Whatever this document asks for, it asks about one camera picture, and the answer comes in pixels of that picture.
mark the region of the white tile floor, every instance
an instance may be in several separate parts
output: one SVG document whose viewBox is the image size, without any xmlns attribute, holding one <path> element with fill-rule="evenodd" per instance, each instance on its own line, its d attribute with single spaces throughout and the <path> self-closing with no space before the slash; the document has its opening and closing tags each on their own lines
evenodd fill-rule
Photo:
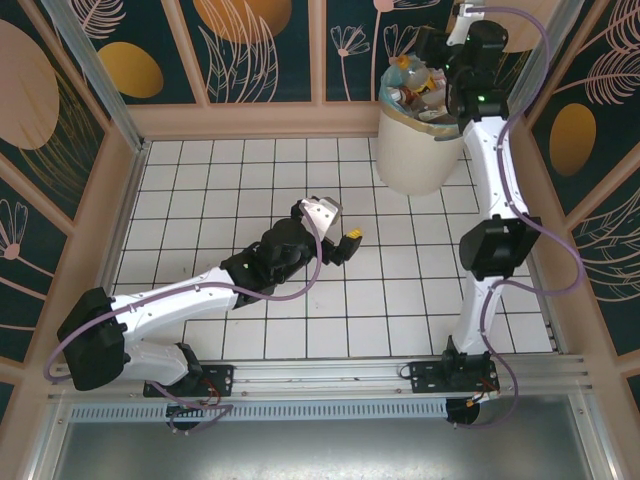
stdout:
<svg viewBox="0 0 640 480">
<path fill-rule="evenodd" d="M 259 240 L 305 196 L 344 207 L 329 234 L 360 228 L 362 247 L 292 302 L 259 302 L 154 332 L 202 360 L 439 354 L 457 321 L 463 233 L 478 221 L 468 162 L 441 191 L 408 198 L 377 177 L 375 138 L 155 142 L 140 187 L 115 293 L 184 280 Z M 303 287 L 314 264 L 277 294 Z M 526 266 L 519 280 L 531 284 Z M 548 352 L 535 296 L 507 288 L 491 339 L 500 352 Z"/>
</svg>

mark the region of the trash can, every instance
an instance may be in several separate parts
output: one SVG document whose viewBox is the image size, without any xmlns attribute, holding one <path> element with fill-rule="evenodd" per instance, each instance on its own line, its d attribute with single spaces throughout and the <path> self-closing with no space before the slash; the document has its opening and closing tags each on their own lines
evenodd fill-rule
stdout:
<svg viewBox="0 0 640 480">
<path fill-rule="evenodd" d="M 461 158 L 463 139 L 457 125 L 424 123 L 408 116 L 388 94 L 402 85 L 392 65 L 381 79 L 376 169 L 380 179 L 405 195 L 429 195 L 451 175 Z"/>
</svg>

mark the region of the yellow circle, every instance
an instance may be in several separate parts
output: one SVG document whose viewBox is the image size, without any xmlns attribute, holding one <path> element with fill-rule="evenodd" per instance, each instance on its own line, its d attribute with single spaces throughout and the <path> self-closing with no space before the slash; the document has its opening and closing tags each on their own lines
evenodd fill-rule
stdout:
<svg viewBox="0 0 640 480">
<path fill-rule="evenodd" d="M 584 105 L 570 103 L 553 121 L 549 154 L 560 175 L 570 177 L 580 171 L 596 141 L 596 119 Z"/>
<path fill-rule="evenodd" d="M 245 2 L 255 17 L 255 24 Z M 193 0 L 193 5 L 213 33 L 233 43 L 260 41 L 263 38 L 260 18 L 274 37 L 284 30 L 291 18 L 291 0 Z"/>
<path fill-rule="evenodd" d="M 31 37 L 0 20 L 0 138 L 34 150 L 58 124 L 56 71 Z"/>
<path fill-rule="evenodd" d="M 135 98 L 149 98 L 162 90 L 162 70 L 151 55 L 140 47 L 114 42 L 102 47 L 98 56 L 121 93 Z"/>
</svg>

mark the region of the robotic arm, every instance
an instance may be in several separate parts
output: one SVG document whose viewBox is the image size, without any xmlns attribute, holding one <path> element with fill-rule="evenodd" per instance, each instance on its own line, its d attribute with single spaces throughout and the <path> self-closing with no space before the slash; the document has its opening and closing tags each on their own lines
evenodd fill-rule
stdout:
<svg viewBox="0 0 640 480">
<path fill-rule="evenodd" d="M 242 287 L 262 298 L 273 294 L 277 285 L 316 257 L 316 238 L 305 225 L 307 218 L 322 242 L 323 263 L 342 265 L 353 256 L 362 239 L 359 232 L 352 232 L 336 246 L 325 237 L 341 210 L 330 198 L 307 198 L 292 207 L 290 218 L 277 221 L 265 232 L 261 241 L 194 278 L 113 298 L 108 298 L 102 288 L 85 292 L 58 330 L 61 342 L 98 315 L 117 310 L 126 313 L 90 328 L 64 348 L 75 387 L 91 390 L 116 379 L 147 380 L 189 395 L 202 378 L 202 367 L 191 348 L 182 343 L 159 345 L 144 337 L 156 328 L 205 312 L 224 312 L 258 301 L 255 296 L 230 288 L 211 286 L 212 282 Z M 141 304 L 146 298 L 149 303 Z"/>
<path fill-rule="evenodd" d="M 457 119 L 471 154 L 481 217 L 480 223 L 460 241 L 460 260 L 467 270 L 466 288 L 460 320 L 447 349 L 439 362 L 410 364 L 414 391 L 420 392 L 473 392 L 482 386 L 479 379 L 491 379 L 493 387 L 499 389 L 495 365 L 480 331 L 482 309 L 489 298 L 484 324 L 489 332 L 502 290 L 494 288 L 494 284 L 513 275 L 539 236 L 511 209 L 515 205 L 528 216 L 508 137 L 502 146 L 497 145 L 509 111 L 506 92 L 494 85 L 494 79 L 508 34 L 499 24 L 484 20 L 483 13 L 469 11 L 474 6 L 456 6 L 458 17 L 450 35 L 423 27 L 415 44 L 421 60 L 445 72 L 447 107 Z M 506 185 L 500 177 L 498 148 L 502 148 Z M 505 188 L 511 193 L 512 204 Z M 532 220 L 540 223 L 538 218 Z"/>
</svg>

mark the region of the garbage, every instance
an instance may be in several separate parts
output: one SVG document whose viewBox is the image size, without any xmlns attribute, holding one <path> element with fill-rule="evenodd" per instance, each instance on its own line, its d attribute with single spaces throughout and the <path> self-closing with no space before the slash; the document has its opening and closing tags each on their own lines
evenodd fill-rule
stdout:
<svg viewBox="0 0 640 480">
<path fill-rule="evenodd" d="M 395 63 L 380 79 L 376 170 L 382 182 L 396 192 L 429 195 L 455 168 L 463 139 L 458 123 L 447 113 L 444 73 L 424 65 L 415 55 L 409 58 L 413 73 L 421 75 L 411 78 L 412 88 L 405 83 L 406 73 L 403 80 L 406 69 Z"/>
<path fill-rule="evenodd" d="M 435 82 L 431 79 L 431 72 L 427 66 L 417 58 L 409 58 L 408 55 L 400 55 L 396 60 L 400 69 L 402 83 L 409 90 L 421 95 L 436 89 Z"/>
<path fill-rule="evenodd" d="M 401 85 L 386 87 L 388 98 L 411 118 L 425 123 L 455 125 L 447 113 L 447 80 L 442 70 L 428 68 L 418 58 L 401 55 L 396 61 Z"/>
</svg>

